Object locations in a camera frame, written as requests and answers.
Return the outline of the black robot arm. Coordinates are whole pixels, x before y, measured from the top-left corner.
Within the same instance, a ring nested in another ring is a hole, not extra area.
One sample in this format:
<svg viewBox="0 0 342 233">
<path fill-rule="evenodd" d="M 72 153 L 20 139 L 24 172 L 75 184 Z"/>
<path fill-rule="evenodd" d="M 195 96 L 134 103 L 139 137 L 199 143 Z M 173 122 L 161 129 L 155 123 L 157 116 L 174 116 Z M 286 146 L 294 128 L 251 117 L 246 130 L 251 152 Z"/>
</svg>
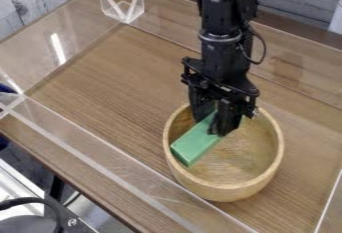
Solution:
<svg viewBox="0 0 342 233">
<path fill-rule="evenodd" d="M 197 0 L 202 26 L 199 58 L 182 59 L 193 116 L 210 118 L 207 132 L 225 136 L 254 117 L 259 90 L 247 78 L 257 0 Z"/>
</svg>

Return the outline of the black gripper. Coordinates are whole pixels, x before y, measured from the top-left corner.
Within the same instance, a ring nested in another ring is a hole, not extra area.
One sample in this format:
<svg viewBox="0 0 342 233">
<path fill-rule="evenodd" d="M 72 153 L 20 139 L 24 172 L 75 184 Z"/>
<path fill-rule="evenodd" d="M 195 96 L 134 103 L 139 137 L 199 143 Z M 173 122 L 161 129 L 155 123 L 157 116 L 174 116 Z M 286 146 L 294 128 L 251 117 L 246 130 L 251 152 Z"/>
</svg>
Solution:
<svg viewBox="0 0 342 233">
<path fill-rule="evenodd" d="M 239 127 L 243 115 L 249 118 L 257 116 L 257 98 L 261 92 L 245 73 L 215 79 L 203 72 L 202 59 L 185 57 L 182 64 L 182 82 L 189 86 L 194 119 L 201 122 L 215 113 L 207 133 L 225 137 Z"/>
</svg>

